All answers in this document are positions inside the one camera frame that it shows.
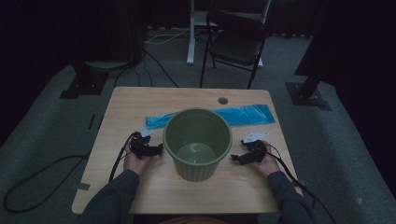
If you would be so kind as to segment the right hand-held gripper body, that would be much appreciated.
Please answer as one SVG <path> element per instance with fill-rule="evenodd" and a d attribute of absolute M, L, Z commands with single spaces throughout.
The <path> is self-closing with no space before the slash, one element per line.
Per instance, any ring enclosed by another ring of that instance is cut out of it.
<path fill-rule="evenodd" d="M 241 141 L 242 145 L 246 148 L 247 153 L 250 154 L 250 163 L 260 162 L 267 153 L 266 147 L 262 139 L 268 133 L 254 133 L 250 132 Z"/>

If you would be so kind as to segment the person's left hand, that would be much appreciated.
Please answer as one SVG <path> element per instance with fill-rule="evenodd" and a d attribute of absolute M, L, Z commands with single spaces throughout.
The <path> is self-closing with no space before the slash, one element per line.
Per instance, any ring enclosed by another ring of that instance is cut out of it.
<path fill-rule="evenodd" d="M 127 146 L 125 147 L 125 156 L 123 159 L 123 169 L 131 170 L 137 175 L 142 175 L 151 160 L 151 157 L 142 157 L 141 159 L 138 159 L 136 155 L 131 151 L 130 144 L 127 144 Z"/>

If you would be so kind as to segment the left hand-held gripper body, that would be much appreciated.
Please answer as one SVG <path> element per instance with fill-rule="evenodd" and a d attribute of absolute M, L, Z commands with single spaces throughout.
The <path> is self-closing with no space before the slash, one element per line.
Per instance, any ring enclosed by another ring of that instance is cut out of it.
<path fill-rule="evenodd" d="M 150 134 L 142 129 L 139 132 L 132 133 L 130 150 L 141 160 L 143 157 L 151 157 L 154 154 L 153 149 L 149 146 Z"/>

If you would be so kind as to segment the black folding chair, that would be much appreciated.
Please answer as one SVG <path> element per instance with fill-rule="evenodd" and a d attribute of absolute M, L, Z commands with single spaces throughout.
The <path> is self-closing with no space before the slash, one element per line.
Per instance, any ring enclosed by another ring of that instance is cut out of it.
<path fill-rule="evenodd" d="M 208 38 L 205 42 L 200 87 L 203 87 L 206 61 L 210 56 L 213 67 L 216 67 L 216 63 L 222 63 L 249 71 L 249 89 L 259 67 L 268 36 L 267 27 L 262 21 L 222 10 L 209 11 L 205 22 Z"/>

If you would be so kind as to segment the black stand base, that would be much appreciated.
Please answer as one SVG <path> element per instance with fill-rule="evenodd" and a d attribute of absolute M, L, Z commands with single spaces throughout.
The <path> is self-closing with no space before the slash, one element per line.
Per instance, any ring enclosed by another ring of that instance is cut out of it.
<path fill-rule="evenodd" d="M 294 105 L 315 106 L 321 111 L 331 111 L 330 104 L 324 100 L 318 91 L 320 79 L 308 77 L 304 82 L 287 82 L 290 98 Z"/>
<path fill-rule="evenodd" d="M 76 75 L 64 90 L 61 99 L 77 99 L 80 95 L 100 95 L 106 84 L 108 73 L 92 69 L 85 62 L 72 63 Z"/>

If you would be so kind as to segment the person's right hand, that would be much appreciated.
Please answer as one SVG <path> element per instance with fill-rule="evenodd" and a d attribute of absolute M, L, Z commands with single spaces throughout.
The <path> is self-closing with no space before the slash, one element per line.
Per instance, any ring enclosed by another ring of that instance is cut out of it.
<path fill-rule="evenodd" d="M 253 162 L 249 166 L 257 170 L 264 177 L 267 177 L 272 173 L 279 172 L 280 168 L 276 159 L 272 156 L 272 151 L 269 144 L 266 141 L 263 141 L 263 143 L 267 150 L 266 155 L 260 162 Z"/>

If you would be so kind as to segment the green plastic bin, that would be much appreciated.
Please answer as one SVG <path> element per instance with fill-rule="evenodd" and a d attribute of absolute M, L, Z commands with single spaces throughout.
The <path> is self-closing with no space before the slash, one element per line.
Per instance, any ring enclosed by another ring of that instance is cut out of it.
<path fill-rule="evenodd" d="M 210 178 L 230 152 L 233 133 L 218 113 L 205 108 L 177 112 L 163 129 L 163 143 L 177 173 L 190 182 Z"/>

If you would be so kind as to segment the blue plastic bag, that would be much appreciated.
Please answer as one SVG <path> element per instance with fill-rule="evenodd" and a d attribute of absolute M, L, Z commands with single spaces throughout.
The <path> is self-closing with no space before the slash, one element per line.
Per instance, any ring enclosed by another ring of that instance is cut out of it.
<path fill-rule="evenodd" d="M 223 108 L 212 108 L 231 126 L 271 124 L 276 120 L 268 105 L 240 105 Z M 146 117 L 148 129 L 163 128 L 176 112 Z"/>

